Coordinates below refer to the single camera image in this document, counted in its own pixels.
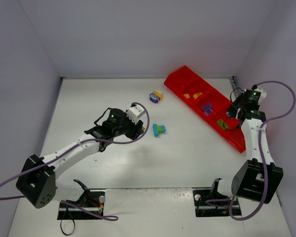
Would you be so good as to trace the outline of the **green long lego brick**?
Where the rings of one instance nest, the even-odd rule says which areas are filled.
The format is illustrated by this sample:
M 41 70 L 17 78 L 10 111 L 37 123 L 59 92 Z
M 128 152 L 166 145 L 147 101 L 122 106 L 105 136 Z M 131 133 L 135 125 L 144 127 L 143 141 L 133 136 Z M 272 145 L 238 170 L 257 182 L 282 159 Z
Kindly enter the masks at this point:
M 228 130 L 229 126 L 226 124 L 226 122 L 222 119 L 217 121 L 217 124 L 223 129 L 223 130 Z

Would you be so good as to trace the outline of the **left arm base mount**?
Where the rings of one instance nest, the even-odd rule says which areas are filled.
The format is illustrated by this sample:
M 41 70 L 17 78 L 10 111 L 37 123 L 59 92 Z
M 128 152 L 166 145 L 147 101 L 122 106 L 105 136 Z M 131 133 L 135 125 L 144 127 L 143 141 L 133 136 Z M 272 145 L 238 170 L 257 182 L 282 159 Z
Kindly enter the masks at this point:
M 105 190 L 92 189 L 84 185 L 80 180 L 74 179 L 75 184 L 78 184 L 83 190 L 82 195 L 77 201 L 67 200 L 89 212 L 99 216 L 104 215 Z M 99 220 L 98 217 L 89 215 L 75 207 L 68 206 L 64 203 L 59 204 L 58 220 Z

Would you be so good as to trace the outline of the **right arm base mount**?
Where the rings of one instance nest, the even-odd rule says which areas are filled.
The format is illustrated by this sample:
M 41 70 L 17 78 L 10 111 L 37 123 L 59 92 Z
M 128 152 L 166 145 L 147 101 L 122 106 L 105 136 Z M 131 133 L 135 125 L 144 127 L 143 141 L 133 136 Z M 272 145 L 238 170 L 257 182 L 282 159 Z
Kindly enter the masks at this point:
M 195 216 L 205 217 L 229 217 L 231 198 L 221 194 L 214 194 L 210 188 L 192 189 Z

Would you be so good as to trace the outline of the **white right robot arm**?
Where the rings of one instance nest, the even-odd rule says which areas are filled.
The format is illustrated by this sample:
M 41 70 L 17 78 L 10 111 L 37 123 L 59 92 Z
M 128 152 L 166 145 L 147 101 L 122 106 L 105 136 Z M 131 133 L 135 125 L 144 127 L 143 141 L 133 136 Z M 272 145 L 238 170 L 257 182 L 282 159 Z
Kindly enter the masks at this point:
M 266 138 L 265 113 L 259 110 L 259 103 L 266 92 L 257 87 L 246 89 L 235 100 L 235 118 L 244 135 L 247 160 L 232 180 L 215 179 L 212 192 L 225 197 L 246 198 L 270 203 L 282 178 L 283 169 L 272 159 Z

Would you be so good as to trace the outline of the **cyan green lego cluster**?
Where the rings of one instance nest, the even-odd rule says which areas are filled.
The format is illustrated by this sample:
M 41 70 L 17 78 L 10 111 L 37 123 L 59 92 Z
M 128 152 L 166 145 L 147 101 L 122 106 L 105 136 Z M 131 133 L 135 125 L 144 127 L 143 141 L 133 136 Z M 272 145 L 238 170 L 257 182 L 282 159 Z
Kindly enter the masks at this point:
M 152 125 L 153 135 L 154 137 L 158 137 L 160 134 L 163 134 L 166 132 L 166 127 L 164 125 L 157 125 L 154 123 Z

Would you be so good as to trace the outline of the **purple half-round lego brick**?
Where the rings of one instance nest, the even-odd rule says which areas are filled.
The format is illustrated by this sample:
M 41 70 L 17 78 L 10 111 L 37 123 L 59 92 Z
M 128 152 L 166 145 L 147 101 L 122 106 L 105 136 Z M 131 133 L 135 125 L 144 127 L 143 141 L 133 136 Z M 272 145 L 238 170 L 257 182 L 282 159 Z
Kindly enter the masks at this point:
M 206 110 L 206 111 L 204 112 L 204 114 L 205 114 L 206 116 L 209 116 L 212 112 L 213 112 L 213 110 L 208 109 L 208 110 Z

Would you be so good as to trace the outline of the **purple rectangular lego brick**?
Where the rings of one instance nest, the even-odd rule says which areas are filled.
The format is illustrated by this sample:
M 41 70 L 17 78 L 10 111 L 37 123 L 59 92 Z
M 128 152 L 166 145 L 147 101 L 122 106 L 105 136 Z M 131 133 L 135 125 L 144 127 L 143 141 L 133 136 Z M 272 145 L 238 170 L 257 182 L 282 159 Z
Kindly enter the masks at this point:
M 202 109 L 203 109 L 203 111 L 206 111 L 206 110 L 211 109 L 212 106 L 213 106 L 213 105 L 212 105 L 211 103 L 208 103 L 208 104 L 204 105 L 204 106 L 202 107 Z

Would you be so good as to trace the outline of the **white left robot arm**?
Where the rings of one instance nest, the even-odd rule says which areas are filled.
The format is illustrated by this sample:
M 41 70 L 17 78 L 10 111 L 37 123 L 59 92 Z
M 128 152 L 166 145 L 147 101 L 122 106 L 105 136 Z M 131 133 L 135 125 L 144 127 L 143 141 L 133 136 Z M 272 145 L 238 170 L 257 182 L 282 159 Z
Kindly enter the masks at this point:
M 83 206 L 90 199 L 90 189 L 74 179 L 68 185 L 61 184 L 60 176 L 86 157 L 102 153 L 116 137 L 125 136 L 132 143 L 144 134 L 143 121 L 147 113 L 139 104 L 133 103 L 126 111 L 110 109 L 108 118 L 101 125 L 86 130 L 82 137 L 52 154 L 27 158 L 16 188 L 37 209 L 53 200 L 69 201 Z

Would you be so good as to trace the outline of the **orange curved lego brick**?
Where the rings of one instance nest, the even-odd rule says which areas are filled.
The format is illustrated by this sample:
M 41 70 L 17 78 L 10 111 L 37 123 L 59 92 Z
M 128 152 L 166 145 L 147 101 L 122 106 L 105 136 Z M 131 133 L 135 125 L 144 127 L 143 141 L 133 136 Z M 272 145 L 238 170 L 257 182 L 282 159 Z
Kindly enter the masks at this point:
M 193 94 L 193 98 L 197 99 L 201 95 L 202 95 L 202 92 L 195 93 L 195 94 Z

